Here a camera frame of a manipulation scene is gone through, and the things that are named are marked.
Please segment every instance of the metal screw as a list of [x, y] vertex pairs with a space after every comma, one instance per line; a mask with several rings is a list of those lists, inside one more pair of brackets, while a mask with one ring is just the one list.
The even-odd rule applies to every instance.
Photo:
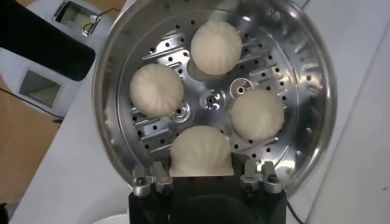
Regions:
[[136, 185], [142, 186], [146, 184], [146, 178], [145, 177], [139, 177], [136, 179]]
[[267, 177], [267, 181], [270, 183], [278, 183], [278, 176], [276, 174], [270, 174]]
[[170, 193], [171, 193], [171, 189], [170, 188], [163, 189], [163, 195], [169, 195]]
[[247, 192], [247, 193], [251, 193], [254, 190], [253, 190], [253, 188], [251, 186], [247, 185], [247, 186], [244, 187], [244, 191]]
[[207, 97], [207, 102], [208, 103], [214, 103], [214, 97], [213, 96], [208, 96]]

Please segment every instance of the perforated steamer plate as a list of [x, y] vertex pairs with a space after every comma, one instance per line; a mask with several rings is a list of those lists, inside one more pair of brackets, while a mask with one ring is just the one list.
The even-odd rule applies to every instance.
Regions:
[[[209, 19], [227, 21], [241, 35], [235, 68], [220, 78], [202, 74], [191, 61], [191, 39]], [[149, 119], [131, 103], [132, 75], [148, 63], [175, 69], [183, 80], [182, 105], [169, 117]], [[285, 104], [277, 136], [261, 142], [238, 136], [230, 121], [234, 98], [266, 89]], [[177, 135], [210, 125], [232, 150], [276, 165], [290, 195], [326, 151], [336, 116], [336, 83], [320, 36], [303, 11], [289, 1], [142, 0], [115, 22], [99, 58], [93, 85], [97, 126], [110, 161], [133, 183], [135, 164], [164, 156]]]

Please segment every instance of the white table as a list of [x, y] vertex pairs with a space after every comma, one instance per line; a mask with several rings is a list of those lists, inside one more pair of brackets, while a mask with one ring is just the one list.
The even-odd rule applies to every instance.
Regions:
[[311, 223], [390, 223], [389, 61], [390, 23], [329, 165]]
[[[291, 199], [306, 217], [375, 48], [389, 19], [387, 0], [312, 0], [306, 11], [329, 48], [339, 91], [335, 131], [323, 163]], [[91, 109], [89, 73], [11, 224], [93, 223], [127, 209], [130, 188], [105, 157]], [[329, 209], [340, 209], [336, 205]], [[288, 214], [288, 223], [294, 223]]]

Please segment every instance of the metal steamer rim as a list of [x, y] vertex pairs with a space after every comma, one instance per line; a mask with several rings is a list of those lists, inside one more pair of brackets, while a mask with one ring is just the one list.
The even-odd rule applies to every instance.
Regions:
[[[191, 61], [195, 31], [209, 19], [227, 21], [243, 41], [241, 59], [221, 78], [204, 76]], [[148, 63], [169, 66], [185, 86], [174, 114], [149, 119], [130, 102], [132, 74]], [[234, 98], [251, 89], [273, 91], [285, 104], [285, 123], [274, 138], [238, 136], [229, 117]], [[314, 26], [290, 1], [135, 1], [116, 20], [93, 82], [94, 115], [107, 155], [130, 184], [136, 164], [169, 156], [184, 129], [218, 128], [232, 150], [266, 161], [289, 195], [304, 182], [327, 148], [336, 117], [331, 60]]]

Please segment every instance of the black machine base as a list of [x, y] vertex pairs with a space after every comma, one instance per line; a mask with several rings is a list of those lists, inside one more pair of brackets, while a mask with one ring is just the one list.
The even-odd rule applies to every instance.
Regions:
[[173, 178], [174, 190], [129, 196], [131, 224], [285, 224], [287, 196], [243, 191], [238, 176]]

